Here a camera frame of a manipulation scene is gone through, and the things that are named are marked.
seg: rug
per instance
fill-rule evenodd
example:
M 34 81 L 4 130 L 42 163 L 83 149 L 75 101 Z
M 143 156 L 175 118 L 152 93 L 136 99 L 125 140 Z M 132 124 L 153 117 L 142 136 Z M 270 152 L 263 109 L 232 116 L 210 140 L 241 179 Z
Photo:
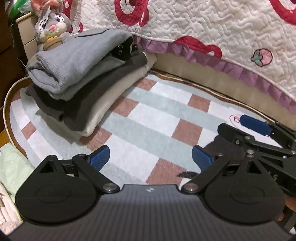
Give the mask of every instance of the rug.
M 127 89 L 89 137 L 45 115 L 25 90 L 20 89 L 12 99 L 10 124 L 33 166 L 47 155 L 70 159 L 78 153 L 90 154 L 105 144 L 110 148 L 110 160 L 101 173 L 120 187 L 186 183 L 188 176 L 182 173 L 200 172 L 192 160 L 192 147 L 212 142 L 221 123 L 277 145 L 240 125 L 241 115 L 264 121 L 259 115 L 155 74 L 148 74 Z

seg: gray sweater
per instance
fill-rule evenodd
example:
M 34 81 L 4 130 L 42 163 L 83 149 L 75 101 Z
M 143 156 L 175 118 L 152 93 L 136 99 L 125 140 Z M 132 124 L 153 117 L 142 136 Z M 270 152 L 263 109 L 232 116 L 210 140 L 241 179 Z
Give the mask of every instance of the gray sweater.
M 96 77 L 81 88 L 70 101 L 52 99 L 46 91 L 35 84 L 31 84 L 26 93 L 33 97 L 39 108 L 47 115 L 64 121 L 72 131 L 83 131 L 97 100 L 116 82 L 145 64 L 147 64 L 145 54 L 134 51 L 124 65 Z
M 105 56 L 130 37 L 124 30 L 99 28 L 73 35 L 52 50 L 36 53 L 37 61 L 27 66 L 28 74 L 54 99 L 68 101 L 95 77 L 124 64 Z

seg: hand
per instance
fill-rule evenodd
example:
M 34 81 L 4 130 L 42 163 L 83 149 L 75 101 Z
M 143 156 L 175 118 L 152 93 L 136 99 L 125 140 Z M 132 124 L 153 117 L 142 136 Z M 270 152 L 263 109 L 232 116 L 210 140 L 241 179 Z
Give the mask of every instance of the hand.
M 286 196 L 286 206 L 292 211 L 296 212 L 296 197 Z M 281 213 L 278 221 L 282 221 L 284 218 L 284 213 Z

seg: bed frame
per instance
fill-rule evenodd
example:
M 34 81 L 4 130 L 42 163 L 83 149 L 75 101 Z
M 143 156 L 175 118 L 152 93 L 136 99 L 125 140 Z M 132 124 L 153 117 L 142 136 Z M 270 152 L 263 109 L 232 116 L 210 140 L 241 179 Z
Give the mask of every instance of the bed frame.
M 183 57 L 173 54 L 156 54 L 156 57 L 157 61 L 153 68 L 206 86 L 296 129 L 296 116 L 257 88 L 235 80 L 223 72 L 216 72 L 211 67 L 188 63 Z

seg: plush toy eye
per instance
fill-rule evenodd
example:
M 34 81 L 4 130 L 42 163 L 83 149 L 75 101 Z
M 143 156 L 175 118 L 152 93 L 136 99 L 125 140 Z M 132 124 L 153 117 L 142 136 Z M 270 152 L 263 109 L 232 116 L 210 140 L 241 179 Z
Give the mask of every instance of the plush toy eye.
M 56 15 L 54 18 L 55 18 L 55 20 L 56 20 L 58 23 L 64 21 L 64 18 L 63 18 L 62 16 L 59 16 L 59 15 Z
M 46 23 L 40 23 L 39 24 L 39 28 L 40 28 L 40 30 L 44 30 L 45 28 L 46 28 Z

